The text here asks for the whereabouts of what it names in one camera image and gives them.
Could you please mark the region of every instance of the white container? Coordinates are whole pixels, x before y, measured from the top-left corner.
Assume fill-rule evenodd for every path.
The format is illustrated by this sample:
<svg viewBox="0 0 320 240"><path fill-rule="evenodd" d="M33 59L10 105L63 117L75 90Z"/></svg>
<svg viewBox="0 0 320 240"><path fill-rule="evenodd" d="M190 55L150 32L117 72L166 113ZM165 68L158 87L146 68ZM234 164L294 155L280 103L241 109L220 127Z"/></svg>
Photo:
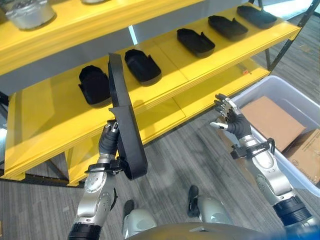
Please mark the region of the white container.
<svg viewBox="0 0 320 240"><path fill-rule="evenodd" d="M290 114L294 119L306 127L303 133L314 129L320 129L320 106L295 89L289 83L277 76L267 76L260 82L244 90L232 98L240 108L246 104L266 96L275 102L279 107ZM260 142L266 139L251 126L252 134ZM275 157L281 171L289 179L290 183L297 189L307 189L312 194L320 197L320 189L299 171L285 156L277 149Z"/></svg>

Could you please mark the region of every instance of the gray carpet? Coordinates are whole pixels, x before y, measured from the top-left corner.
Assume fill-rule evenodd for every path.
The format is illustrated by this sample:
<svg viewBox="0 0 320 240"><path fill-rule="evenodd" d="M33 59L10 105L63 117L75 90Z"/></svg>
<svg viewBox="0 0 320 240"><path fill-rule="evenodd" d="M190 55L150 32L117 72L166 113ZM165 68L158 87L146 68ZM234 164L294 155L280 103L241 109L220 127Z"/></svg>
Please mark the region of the gray carpet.
<svg viewBox="0 0 320 240"><path fill-rule="evenodd" d="M319 18L311 18L273 72L316 101L319 101L320 75L319 22ZM256 58L262 61L263 56L262 53ZM265 233L282 231L272 207L247 182L226 146L209 126L209 121L216 116L209 110L145 146L148 173L134 181L127 180L123 173L117 176L119 198L100 239L122 239L122 208L129 199L153 213L159 225L196 221L186 213L191 184L198 185L201 194L223 201L237 226ZM62 156L54 161L61 167L65 165ZM44 164L30 173L54 174ZM311 212L320 217L319 199L306 190L298 192ZM0 181L3 228L0 240L66 239L82 193L82 189Z"/></svg>

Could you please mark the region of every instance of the yellow shelving unit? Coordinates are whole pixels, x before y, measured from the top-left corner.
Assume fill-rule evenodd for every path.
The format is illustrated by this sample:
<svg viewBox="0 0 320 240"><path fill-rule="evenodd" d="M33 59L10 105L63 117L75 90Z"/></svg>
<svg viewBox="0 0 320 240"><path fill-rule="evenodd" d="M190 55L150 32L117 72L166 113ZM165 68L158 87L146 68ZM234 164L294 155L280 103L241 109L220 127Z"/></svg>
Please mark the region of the yellow shelving unit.
<svg viewBox="0 0 320 240"><path fill-rule="evenodd" d="M75 45L178 10L203 0L107 0L86 5L80 0L51 1L57 13L50 24L21 31L0 20L0 75Z"/></svg>
<svg viewBox="0 0 320 240"><path fill-rule="evenodd" d="M143 113L136 115L143 144L179 125L185 118L184 113L173 99L164 101ZM97 163L100 135L88 138L65 152L69 174L69 186L77 186L86 175L84 172L91 164Z"/></svg>
<svg viewBox="0 0 320 240"><path fill-rule="evenodd" d="M136 113L147 108L154 97L185 83L186 78L152 41L135 46L159 63L162 79L144 87L130 73L124 59L123 70L130 99ZM122 58L130 48L119 51ZM79 73L87 65L108 72L108 57L89 62L14 93L9 101L4 178L16 179L23 173L86 138L101 132L114 118L109 106L89 106L78 87Z"/></svg>
<svg viewBox="0 0 320 240"><path fill-rule="evenodd" d="M241 65L248 70L248 74L243 75L243 70L240 67L233 66L174 96L174 101L186 118L192 118L212 107L216 94L223 93L230 96L269 74L266 69L251 59L246 59Z"/></svg>
<svg viewBox="0 0 320 240"><path fill-rule="evenodd" d="M162 70L162 79L152 86L141 86L126 66L124 55L131 47L118 52L122 56L124 79L137 118L141 114L148 114L148 111L152 111L154 107L161 106L172 98L177 99L183 112L189 108L196 108L197 105L190 104L184 108L184 102L178 101L179 96L177 95L185 91L193 91L192 89L196 89L193 87L201 82L219 73L224 73L230 67L271 45L295 37L300 30L299 27L281 19L278 19L276 25L270 29L258 29L236 16L236 8L217 13L217 15L230 19L236 17L248 28L247 37L237 42L228 41L211 29L205 18L185 27L195 29L199 33L204 31L215 42L215 52L207 58L199 59L190 54L177 41L175 30L134 46L143 50L147 55L150 54ZM97 66L107 73L107 61L108 57L103 57L88 62L11 96L8 110L5 169L2 178L23 179L27 170L100 134L106 120L113 118L108 111L111 105L103 108L90 107L78 87L80 83L78 76L81 69L87 65ZM260 76L257 77L257 74L254 74L252 78L246 79L243 85L246 86L258 78ZM217 85L221 87L219 91L229 94L243 87L241 82L235 80L238 77L233 76L230 79L232 79L231 82L221 82L226 88L222 84ZM185 115L184 121L191 117L188 112ZM166 131L172 126L176 124L168 124ZM142 139L148 141L156 136L158 134Z"/></svg>
<svg viewBox="0 0 320 240"><path fill-rule="evenodd" d="M181 73L198 84L203 79L214 76L233 65L270 48L286 39L295 38L300 28L278 18L275 25L269 29L261 30L237 14L237 7L226 9L214 15L223 16L248 28L246 37L240 41L230 41L216 32L208 24L208 18L179 27L195 30L198 34L203 32L215 43L214 53L206 58L196 58L179 41L177 29L155 37L154 42L163 50L168 58L176 65Z"/></svg>
<svg viewBox="0 0 320 240"><path fill-rule="evenodd" d="M228 69L201 84L190 88L145 112L136 115L142 143L161 136L170 129L212 107L215 94L233 94L261 78L269 72L251 59L242 62L249 73L243 75L237 66ZM88 166L97 162L99 135L89 138L66 152L69 186L77 186L86 177Z"/></svg>

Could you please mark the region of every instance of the robot forearm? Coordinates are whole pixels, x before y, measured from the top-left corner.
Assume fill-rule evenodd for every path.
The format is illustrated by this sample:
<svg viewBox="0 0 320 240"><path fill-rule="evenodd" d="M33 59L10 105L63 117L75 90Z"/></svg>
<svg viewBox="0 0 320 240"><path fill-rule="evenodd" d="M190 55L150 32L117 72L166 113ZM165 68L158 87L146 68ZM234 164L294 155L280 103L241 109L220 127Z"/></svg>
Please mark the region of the robot forearm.
<svg viewBox="0 0 320 240"><path fill-rule="evenodd" d="M259 144L252 135L239 139L239 143L244 148ZM253 151L251 155L254 156L258 151ZM279 169L277 160L269 150L247 158L246 168L254 176L258 188L272 205L286 230L303 231L303 228L318 224Z"/></svg>
<svg viewBox="0 0 320 240"><path fill-rule="evenodd" d="M101 228L116 199L115 154L117 151L118 124L107 124L99 141L100 156L97 164L88 168L84 194L78 205L69 240L98 240Z"/></svg>

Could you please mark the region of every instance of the robotic hand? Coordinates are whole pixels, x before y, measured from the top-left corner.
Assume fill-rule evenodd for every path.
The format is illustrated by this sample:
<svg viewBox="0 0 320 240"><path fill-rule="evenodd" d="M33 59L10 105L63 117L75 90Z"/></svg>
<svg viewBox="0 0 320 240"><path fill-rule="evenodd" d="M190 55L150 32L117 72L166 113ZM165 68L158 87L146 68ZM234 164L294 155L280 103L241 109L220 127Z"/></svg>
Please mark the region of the robotic hand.
<svg viewBox="0 0 320 240"><path fill-rule="evenodd" d="M225 123L211 122L214 128L226 130L236 136L240 147L233 145L231 156L234 159L246 158L248 171L254 176L258 188L273 206L286 231L305 232L306 227L317 226L305 204L296 195L287 177L281 172L273 156L275 143L272 138L259 143L252 135L249 121L237 105L223 94L215 96L216 110L224 117Z"/></svg>
<svg viewBox="0 0 320 240"><path fill-rule="evenodd" d="M99 159L90 165L69 240L98 240L109 211L116 203L115 175L121 171L120 160L115 159L119 137L116 121L104 126L99 141Z"/></svg>

